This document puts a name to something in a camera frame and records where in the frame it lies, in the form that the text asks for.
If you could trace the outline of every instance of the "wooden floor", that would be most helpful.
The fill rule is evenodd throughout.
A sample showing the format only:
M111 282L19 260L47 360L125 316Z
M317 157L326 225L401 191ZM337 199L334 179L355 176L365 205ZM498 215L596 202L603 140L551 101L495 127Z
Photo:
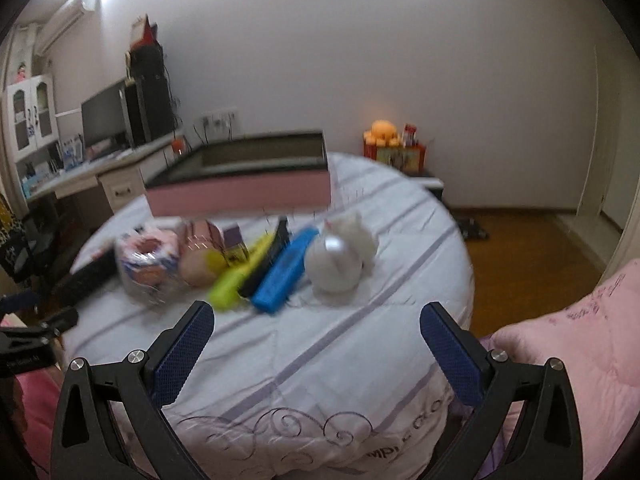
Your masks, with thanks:
M600 271L561 230L554 216L474 212L488 241L466 246L476 298L471 330L488 335L507 324L561 310L589 294Z

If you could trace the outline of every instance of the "striped tablecloth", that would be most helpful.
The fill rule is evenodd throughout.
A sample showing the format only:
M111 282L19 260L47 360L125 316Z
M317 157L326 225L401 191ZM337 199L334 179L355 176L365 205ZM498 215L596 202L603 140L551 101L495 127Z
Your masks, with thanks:
M395 170L338 153L329 162L331 207L293 211L289 228L295 234L357 210L380 236L376 265L349 294L319 294L303 276L276 316L250 307L216 315L180 396L164 409L212 478L413 479L444 427L452 394L418 317L437 300L461 325L470 322L473 272L456 223ZM134 200L89 240L74 268L108 238L150 219L146 199ZM273 229L277 215L212 220L220 228L237 222L250 242ZM194 290L151 308L113 280L80 306L78 326L65 335L68 356L121 361L205 298L206 290ZM143 463L138 444L130 447Z

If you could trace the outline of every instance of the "wall outlet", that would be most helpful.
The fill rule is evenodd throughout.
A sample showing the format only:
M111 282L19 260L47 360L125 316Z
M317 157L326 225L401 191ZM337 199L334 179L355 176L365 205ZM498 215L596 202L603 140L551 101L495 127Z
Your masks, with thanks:
M242 136L237 108L205 112L196 120L196 127L204 133L202 140L207 144L212 140L231 140Z

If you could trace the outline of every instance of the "air conditioner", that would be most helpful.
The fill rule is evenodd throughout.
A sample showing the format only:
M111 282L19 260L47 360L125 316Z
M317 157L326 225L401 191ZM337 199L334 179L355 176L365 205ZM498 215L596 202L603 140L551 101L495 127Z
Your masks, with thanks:
M95 12L98 0L69 0L60 7L36 38L34 53L43 56L51 45L85 14Z

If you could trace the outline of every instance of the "white ball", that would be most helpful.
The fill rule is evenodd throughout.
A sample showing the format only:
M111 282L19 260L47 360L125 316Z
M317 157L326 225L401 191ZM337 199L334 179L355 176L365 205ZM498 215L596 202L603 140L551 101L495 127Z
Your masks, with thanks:
M335 235L316 238L305 253L305 272L314 287L325 292L347 292L362 274L362 258Z

